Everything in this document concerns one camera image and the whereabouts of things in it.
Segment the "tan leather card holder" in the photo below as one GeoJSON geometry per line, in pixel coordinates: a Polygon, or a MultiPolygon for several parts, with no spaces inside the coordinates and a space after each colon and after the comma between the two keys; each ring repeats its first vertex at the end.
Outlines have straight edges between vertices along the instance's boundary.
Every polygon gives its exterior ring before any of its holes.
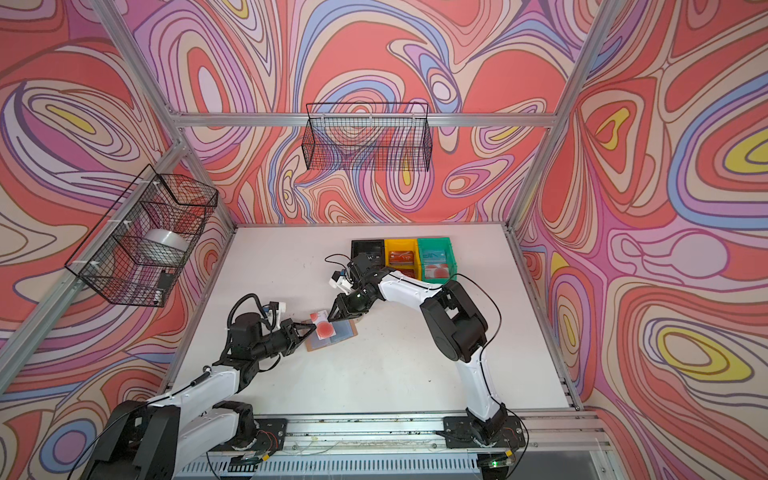
{"type": "Polygon", "coordinates": [[[348,339],[351,339],[358,334],[356,322],[353,320],[344,320],[344,321],[337,321],[337,322],[331,322],[331,323],[335,328],[336,334],[330,339],[319,340],[317,338],[317,335],[314,332],[312,335],[309,336],[309,338],[305,342],[306,350],[308,352],[313,352],[313,351],[317,351],[327,347],[331,347],[333,345],[336,345],[348,339]]]}

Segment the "white red-dot credit card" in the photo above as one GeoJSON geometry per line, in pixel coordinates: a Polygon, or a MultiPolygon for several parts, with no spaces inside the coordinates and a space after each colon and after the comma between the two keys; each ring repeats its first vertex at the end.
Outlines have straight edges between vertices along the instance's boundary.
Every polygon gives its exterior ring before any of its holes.
{"type": "Polygon", "coordinates": [[[334,326],[329,321],[327,310],[311,313],[310,320],[315,326],[314,332],[319,340],[330,339],[336,334],[334,326]]]}

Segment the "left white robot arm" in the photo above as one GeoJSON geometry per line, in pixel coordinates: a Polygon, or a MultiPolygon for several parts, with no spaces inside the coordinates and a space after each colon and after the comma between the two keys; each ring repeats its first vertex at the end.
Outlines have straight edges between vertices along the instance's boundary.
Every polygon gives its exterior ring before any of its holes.
{"type": "Polygon", "coordinates": [[[284,320],[263,333],[264,319],[240,319],[227,329],[220,358],[174,393],[144,402],[125,401],[86,452],[84,479],[171,479],[218,445],[257,448],[263,456],[280,447],[254,418],[251,405],[234,400],[261,373],[261,362],[280,361],[316,330],[313,323],[284,320]]]}

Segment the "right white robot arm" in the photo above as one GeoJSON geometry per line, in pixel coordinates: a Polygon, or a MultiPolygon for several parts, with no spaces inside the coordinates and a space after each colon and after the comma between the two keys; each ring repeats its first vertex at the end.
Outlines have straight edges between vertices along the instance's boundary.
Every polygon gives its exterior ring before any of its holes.
{"type": "Polygon", "coordinates": [[[334,271],[329,283],[339,290],[328,314],[331,322],[358,319],[378,301],[420,312],[437,349],[455,363],[464,388],[468,432],[456,439],[490,446],[500,437],[508,410],[496,398],[486,369],[488,323],[459,282],[430,284],[360,254],[334,271]]]}

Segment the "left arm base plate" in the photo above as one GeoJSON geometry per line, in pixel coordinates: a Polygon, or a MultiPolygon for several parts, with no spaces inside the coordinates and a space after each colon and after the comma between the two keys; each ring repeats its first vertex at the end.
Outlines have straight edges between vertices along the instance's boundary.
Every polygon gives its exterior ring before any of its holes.
{"type": "Polygon", "coordinates": [[[222,447],[234,451],[274,453],[284,447],[288,420],[268,417],[241,422],[235,436],[225,441],[222,447]]]}

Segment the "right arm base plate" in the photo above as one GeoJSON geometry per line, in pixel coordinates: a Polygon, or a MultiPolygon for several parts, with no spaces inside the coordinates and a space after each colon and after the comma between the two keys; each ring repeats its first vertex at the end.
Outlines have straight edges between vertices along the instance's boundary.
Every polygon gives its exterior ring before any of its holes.
{"type": "Polygon", "coordinates": [[[515,417],[481,422],[469,415],[443,418],[437,434],[449,449],[507,448],[516,451],[527,444],[527,435],[515,417]]]}

